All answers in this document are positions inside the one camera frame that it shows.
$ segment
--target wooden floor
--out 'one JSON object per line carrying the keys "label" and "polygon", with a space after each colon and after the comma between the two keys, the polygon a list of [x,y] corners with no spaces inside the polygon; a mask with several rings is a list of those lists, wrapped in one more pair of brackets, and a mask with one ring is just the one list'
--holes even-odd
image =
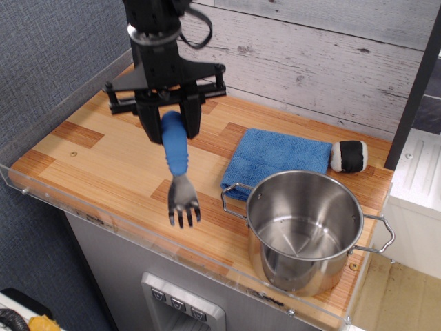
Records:
{"label": "wooden floor", "polygon": [[353,324],[366,331],[441,330],[441,279],[372,254]]}

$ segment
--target pot handle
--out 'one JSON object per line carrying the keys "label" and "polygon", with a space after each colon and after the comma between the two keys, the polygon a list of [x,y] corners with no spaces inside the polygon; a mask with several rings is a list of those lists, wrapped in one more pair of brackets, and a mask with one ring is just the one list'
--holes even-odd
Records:
{"label": "pot handle", "polygon": [[391,226],[389,225],[389,223],[385,219],[384,215],[382,215],[382,216],[374,216],[374,215],[363,214],[363,216],[367,217],[368,219],[376,219],[377,221],[383,222],[384,226],[386,227],[386,229],[391,234],[391,239],[388,242],[385,243],[385,245],[383,246],[383,248],[381,250],[376,250],[376,249],[373,249],[373,248],[363,247],[363,246],[354,246],[349,251],[349,253],[352,254],[352,250],[366,250],[367,252],[372,252],[372,253],[383,253],[386,250],[386,248],[388,248],[395,241],[395,232],[392,230]]}
{"label": "pot handle", "polygon": [[224,209],[224,211],[226,211],[226,212],[228,212],[228,213],[230,213],[230,214],[232,214],[234,216],[240,217],[240,218],[242,218],[242,219],[244,219],[244,220],[246,220],[248,222],[248,218],[246,216],[243,216],[242,214],[239,214],[237,212],[233,212],[232,210],[227,208],[227,201],[225,200],[225,193],[227,193],[227,192],[229,192],[231,190],[234,190],[237,186],[242,186],[243,188],[246,188],[247,190],[252,190],[253,189],[253,187],[245,185],[245,184],[241,184],[241,183],[235,183],[235,184],[233,184],[231,186],[228,186],[227,188],[224,188],[222,190],[222,193],[220,194],[220,197],[222,198],[223,209]]}

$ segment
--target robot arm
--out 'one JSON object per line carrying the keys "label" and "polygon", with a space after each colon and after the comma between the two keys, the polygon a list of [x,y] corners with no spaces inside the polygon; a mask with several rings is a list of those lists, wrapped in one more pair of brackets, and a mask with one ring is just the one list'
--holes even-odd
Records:
{"label": "robot arm", "polygon": [[[107,82],[112,114],[133,112],[139,116],[150,141],[162,144],[158,107],[179,104],[188,138],[199,133],[201,104],[206,98],[226,94],[225,66],[182,59],[177,38],[193,48],[205,46],[212,35],[210,20],[190,8],[191,0],[123,0],[134,58],[134,71]],[[179,17],[185,13],[202,19],[210,34],[201,44],[192,44],[181,34]],[[196,81],[216,77],[216,83]],[[134,97],[119,99],[117,92],[134,91]]]}

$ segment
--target white and black object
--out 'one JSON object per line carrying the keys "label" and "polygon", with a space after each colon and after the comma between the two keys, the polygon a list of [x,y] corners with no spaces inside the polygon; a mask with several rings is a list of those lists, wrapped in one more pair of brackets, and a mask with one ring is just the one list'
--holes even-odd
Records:
{"label": "white and black object", "polygon": [[367,167],[367,156],[364,141],[340,141],[332,145],[331,168],[336,172],[362,172]]}

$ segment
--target pot rim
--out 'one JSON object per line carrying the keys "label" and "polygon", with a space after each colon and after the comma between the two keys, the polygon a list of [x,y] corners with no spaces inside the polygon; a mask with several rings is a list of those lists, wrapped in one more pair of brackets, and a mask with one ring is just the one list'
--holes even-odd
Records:
{"label": "pot rim", "polygon": [[[257,189],[262,184],[264,184],[264,182],[270,180],[273,177],[277,177],[277,176],[280,176],[282,174],[287,174],[287,173],[312,174],[314,176],[323,177],[326,180],[330,180],[330,181],[334,182],[336,185],[340,186],[340,188],[342,188],[349,195],[349,197],[351,197],[352,200],[356,203],[356,206],[357,206],[357,209],[358,209],[358,214],[360,216],[360,227],[358,228],[358,232],[357,232],[356,236],[354,237],[353,241],[346,248],[344,248],[340,252],[335,253],[333,255],[330,255],[328,257],[316,257],[316,258],[295,257],[295,256],[292,256],[292,255],[287,254],[285,252],[282,252],[280,250],[277,250],[277,249],[273,248],[271,245],[268,245],[268,243],[266,243],[264,240],[262,240],[262,238],[257,234],[257,231],[256,231],[256,229],[253,226],[252,220],[249,218],[249,201],[250,201],[251,197],[254,195],[254,193],[257,191]],[[332,178],[332,177],[330,177],[330,176],[328,176],[326,174],[321,174],[319,172],[314,172],[314,171],[308,171],[308,170],[286,170],[286,171],[276,172],[275,174],[272,174],[272,175],[270,175],[268,177],[265,177],[256,186],[254,186],[254,188],[250,192],[250,194],[248,196],[248,199],[247,199],[247,222],[248,222],[248,226],[251,228],[252,232],[257,237],[257,239],[262,244],[267,246],[269,249],[273,250],[274,252],[277,252],[278,254],[281,254],[284,257],[288,257],[288,258],[295,259],[295,260],[300,260],[300,261],[324,261],[324,260],[329,260],[329,259],[333,259],[333,258],[339,257],[342,254],[346,254],[349,251],[351,251],[351,249],[355,246],[355,244],[357,243],[357,241],[359,240],[359,238],[360,238],[360,236],[361,236],[361,234],[363,232],[363,228],[365,226],[365,216],[363,214],[363,211],[361,209],[361,205],[358,202],[356,196],[349,190],[349,188],[347,188],[345,185],[341,184],[341,182],[337,181],[336,179],[334,179],[334,178]]]}

